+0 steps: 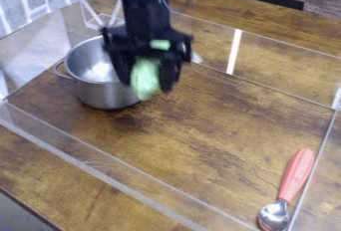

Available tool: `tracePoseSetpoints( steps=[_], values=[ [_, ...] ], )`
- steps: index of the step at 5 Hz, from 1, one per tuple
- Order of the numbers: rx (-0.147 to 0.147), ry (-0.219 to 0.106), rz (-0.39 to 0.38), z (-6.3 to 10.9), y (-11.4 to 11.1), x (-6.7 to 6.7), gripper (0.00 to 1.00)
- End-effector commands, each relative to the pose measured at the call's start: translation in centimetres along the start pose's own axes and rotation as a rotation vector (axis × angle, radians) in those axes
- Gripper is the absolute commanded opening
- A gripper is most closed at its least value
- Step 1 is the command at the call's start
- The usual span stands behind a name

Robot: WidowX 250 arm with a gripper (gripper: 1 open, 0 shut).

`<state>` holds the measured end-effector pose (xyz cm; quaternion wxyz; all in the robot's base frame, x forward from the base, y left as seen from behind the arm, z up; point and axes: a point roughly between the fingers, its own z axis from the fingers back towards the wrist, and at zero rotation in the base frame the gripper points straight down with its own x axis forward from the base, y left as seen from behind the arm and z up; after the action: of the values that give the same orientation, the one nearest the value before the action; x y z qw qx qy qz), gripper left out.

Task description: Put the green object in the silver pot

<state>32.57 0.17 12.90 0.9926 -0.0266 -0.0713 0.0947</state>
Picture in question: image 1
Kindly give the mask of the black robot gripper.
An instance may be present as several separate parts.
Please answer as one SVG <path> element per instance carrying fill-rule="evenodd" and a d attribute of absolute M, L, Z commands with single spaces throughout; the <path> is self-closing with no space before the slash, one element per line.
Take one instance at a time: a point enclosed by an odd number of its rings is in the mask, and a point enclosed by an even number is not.
<path fill-rule="evenodd" d="M 132 72 L 137 57 L 162 59 L 161 86 L 170 92 L 178 82 L 182 62 L 192 60 L 193 36 L 169 28 L 146 38 L 132 36 L 126 26 L 105 27 L 102 30 L 106 50 L 121 82 L 132 84 Z"/>

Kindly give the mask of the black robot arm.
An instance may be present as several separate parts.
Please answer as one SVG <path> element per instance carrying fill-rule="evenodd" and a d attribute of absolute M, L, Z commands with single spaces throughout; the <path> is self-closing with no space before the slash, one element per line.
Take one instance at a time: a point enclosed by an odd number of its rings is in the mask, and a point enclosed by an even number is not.
<path fill-rule="evenodd" d="M 172 26 L 170 0 L 121 0 L 124 26 L 105 26 L 103 49 L 110 56 L 121 82 L 133 84 L 138 58 L 160 61 L 158 82 L 170 92 L 180 80 L 181 67 L 192 61 L 193 35 Z"/>

